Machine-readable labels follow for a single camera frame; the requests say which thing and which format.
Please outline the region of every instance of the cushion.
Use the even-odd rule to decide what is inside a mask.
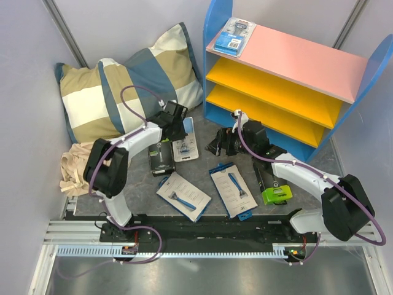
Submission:
[[[154,44],[134,54],[123,65],[103,58],[93,69],[59,63],[64,115],[73,143],[114,138],[138,128],[142,121],[123,105],[120,91],[139,85],[160,96],[194,108],[202,102],[201,77],[183,23],[165,32]],[[140,88],[124,91],[129,107],[149,118],[161,110],[157,99]]]

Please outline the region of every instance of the gray floor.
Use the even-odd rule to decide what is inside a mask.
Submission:
[[[361,253],[355,248],[319,248],[305,265],[292,267],[267,259],[166,258],[145,265],[109,264],[75,280],[55,275],[50,288],[55,295],[376,295]],[[60,258],[59,269],[76,275],[103,260]]]
[[[205,151],[204,147],[214,139],[218,129],[217,124],[203,118],[202,106],[189,112],[195,124],[196,140],[200,157],[189,162],[177,163],[177,172],[193,185],[212,197],[205,214],[226,214],[225,208],[210,178],[208,170],[217,166],[218,163],[234,162],[248,188],[251,190],[258,207],[253,209],[253,214],[288,214],[294,209],[313,209],[320,206],[318,201],[301,190],[291,185],[294,197],[285,206],[265,206],[260,196],[257,179],[252,168],[251,159],[248,155],[236,155],[233,157],[216,157]],[[340,174],[337,160],[332,145],[327,144],[310,163],[314,167],[328,173]],[[146,213],[148,215],[179,215],[173,207],[168,205],[155,193],[158,184],[163,177],[153,177],[150,168],[147,151],[142,151],[133,157],[128,169],[127,184],[124,188],[126,202],[134,214]],[[98,215],[103,211],[102,204],[88,195],[80,196],[77,201],[75,215]]]

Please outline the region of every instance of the white wall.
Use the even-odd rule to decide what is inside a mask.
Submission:
[[[89,67],[123,63],[184,22],[202,70],[202,30],[210,0],[55,0]],[[233,15],[333,45],[356,0],[234,0]]]
[[[0,290],[26,294],[69,149],[54,65],[76,65],[40,0],[0,1]]]
[[[373,0],[343,45],[343,50],[369,57],[393,33],[393,1]],[[393,275],[393,61],[379,81],[334,136],[345,172],[362,182],[387,235],[380,250]]]

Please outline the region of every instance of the black box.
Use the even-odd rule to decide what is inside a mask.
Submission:
[[[164,140],[149,146],[149,162],[153,176],[175,172],[172,143]]]

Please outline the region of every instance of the crumpled fabric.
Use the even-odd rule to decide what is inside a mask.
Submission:
[[[83,174],[90,155],[93,143],[75,143],[69,152],[61,156],[60,167],[63,180],[60,181],[60,190],[68,197],[76,197],[88,193],[88,182]]]

